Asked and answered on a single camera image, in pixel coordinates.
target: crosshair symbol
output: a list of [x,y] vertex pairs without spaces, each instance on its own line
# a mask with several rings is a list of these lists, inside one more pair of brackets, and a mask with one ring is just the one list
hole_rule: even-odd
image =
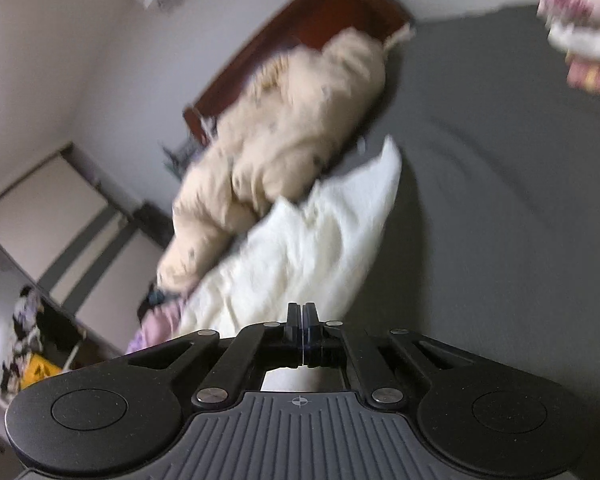
[[298,408],[302,408],[306,403],[310,401],[308,399],[305,399],[304,397],[295,397],[290,402],[296,405]]

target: gray stripe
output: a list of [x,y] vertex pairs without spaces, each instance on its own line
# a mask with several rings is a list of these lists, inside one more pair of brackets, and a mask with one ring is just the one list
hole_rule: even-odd
[[107,205],[100,211],[96,218],[72,240],[62,254],[56,258],[42,277],[40,277],[38,286],[47,292],[51,291],[69,266],[80,256],[85,247],[102,231],[103,227],[109,223],[117,212],[116,208],[112,205]]
[[66,300],[62,304],[62,309],[72,316],[78,312],[84,300],[96,286],[100,278],[109,268],[116,256],[120,254],[120,251],[124,248],[126,243],[131,240],[131,237],[137,230],[137,226],[133,223],[127,224],[107,246],[102,254],[98,256],[93,265],[84,273],[80,281],[74,286],[73,290],[69,293]]

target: gray fitted sheet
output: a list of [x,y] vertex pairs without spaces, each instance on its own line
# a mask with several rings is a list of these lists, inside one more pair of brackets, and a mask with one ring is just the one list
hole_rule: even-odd
[[[531,7],[423,24],[390,60],[366,153],[404,155],[347,321],[403,326],[558,381],[600,418],[600,98],[568,88]],[[600,437],[578,473],[600,479]]]

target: metal screw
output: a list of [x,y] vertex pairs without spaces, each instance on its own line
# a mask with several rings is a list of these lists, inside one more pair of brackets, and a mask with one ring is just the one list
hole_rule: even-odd
[[229,394],[222,388],[204,388],[197,394],[197,398],[200,402],[205,404],[217,404],[225,400]]
[[382,404],[394,404],[400,402],[404,397],[400,390],[395,388],[378,388],[371,394],[375,402],[381,402]]

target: bed frame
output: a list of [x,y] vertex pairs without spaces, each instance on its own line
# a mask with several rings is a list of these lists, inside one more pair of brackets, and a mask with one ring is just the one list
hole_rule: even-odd
[[205,144],[200,116],[221,114],[272,54],[301,43],[320,49],[347,27],[384,41],[409,21],[411,15],[393,0],[293,0],[246,44],[199,99],[185,108],[184,120],[193,136]]

